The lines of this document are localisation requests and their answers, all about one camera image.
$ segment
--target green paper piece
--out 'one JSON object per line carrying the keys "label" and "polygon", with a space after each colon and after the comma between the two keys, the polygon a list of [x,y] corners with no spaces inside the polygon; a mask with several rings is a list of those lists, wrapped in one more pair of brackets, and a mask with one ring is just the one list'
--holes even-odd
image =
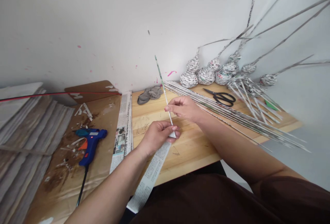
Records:
{"label": "green paper piece", "polygon": [[266,102],[266,105],[267,105],[269,108],[272,108],[273,110],[278,111],[278,109],[274,106],[274,104],[268,102],[267,100],[265,100],[265,102]]}

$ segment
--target stack of cardboard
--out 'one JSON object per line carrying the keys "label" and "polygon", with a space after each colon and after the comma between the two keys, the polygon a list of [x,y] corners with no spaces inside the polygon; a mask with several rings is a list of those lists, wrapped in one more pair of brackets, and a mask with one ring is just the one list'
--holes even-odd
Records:
{"label": "stack of cardboard", "polygon": [[[3,88],[0,99],[45,93],[41,86]],[[0,224],[23,223],[73,111],[50,96],[0,103]]]}

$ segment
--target cardboard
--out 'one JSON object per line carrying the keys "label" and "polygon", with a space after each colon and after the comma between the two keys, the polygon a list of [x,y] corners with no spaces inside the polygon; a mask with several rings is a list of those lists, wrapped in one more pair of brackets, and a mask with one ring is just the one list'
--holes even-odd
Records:
{"label": "cardboard", "polygon": [[[85,85],[74,86],[65,88],[65,92],[109,92],[109,93],[118,93],[118,91],[114,91],[116,87],[110,83],[110,81],[98,81]],[[106,98],[112,96],[112,94],[104,93],[104,94],[84,94],[81,93],[78,96],[69,94],[70,97],[73,98],[78,104],[91,102],[97,99]]]}
{"label": "cardboard", "polygon": [[[111,85],[109,81],[101,81],[70,87],[66,91],[100,92],[109,85]],[[99,142],[94,160],[89,166],[81,200],[83,201],[109,175],[121,96],[97,94],[93,97],[85,97],[84,95],[83,98],[75,99],[76,101],[79,100],[80,103],[75,106],[74,113],[84,102],[82,99],[92,113],[93,121],[91,122],[85,113],[72,116],[65,135],[54,152],[47,172],[33,199],[25,223],[39,223],[51,217],[53,218],[52,223],[64,223],[75,209],[85,173],[85,168],[78,165],[83,154],[75,156],[77,151],[72,152],[72,149],[70,151],[65,149],[69,149],[67,145],[71,145],[79,139],[73,131],[79,129],[81,124],[83,127],[87,125],[89,128],[108,131],[107,137]],[[78,150],[83,143],[84,139],[74,146],[75,149]],[[66,166],[58,166],[63,160],[67,160],[70,170]]]}

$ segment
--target orange trigger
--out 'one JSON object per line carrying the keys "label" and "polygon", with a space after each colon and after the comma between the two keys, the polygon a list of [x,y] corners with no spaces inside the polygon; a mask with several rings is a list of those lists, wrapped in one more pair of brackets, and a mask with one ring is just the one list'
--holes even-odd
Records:
{"label": "orange trigger", "polygon": [[85,138],[85,142],[80,148],[78,148],[78,150],[87,149],[87,145],[88,145],[87,138]]}

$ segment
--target scissors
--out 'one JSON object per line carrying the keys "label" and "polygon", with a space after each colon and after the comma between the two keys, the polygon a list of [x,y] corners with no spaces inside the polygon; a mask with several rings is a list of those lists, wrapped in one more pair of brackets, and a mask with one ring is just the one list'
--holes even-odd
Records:
{"label": "scissors", "polygon": [[[205,91],[207,91],[208,93],[211,93],[211,94],[213,95],[213,98],[214,98],[218,103],[220,103],[220,104],[222,104],[222,105],[225,105],[225,106],[228,106],[228,107],[232,107],[232,106],[234,105],[234,102],[236,101],[236,98],[235,98],[234,96],[230,95],[229,93],[215,93],[215,92],[210,91],[210,90],[208,90],[208,89],[205,89],[205,88],[203,88],[203,89],[204,89]],[[225,101],[225,102],[228,102],[228,103],[230,103],[230,104],[224,104],[224,103],[220,102],[219,99],[221,99],[221,100],[223,100],[223,101]]]}

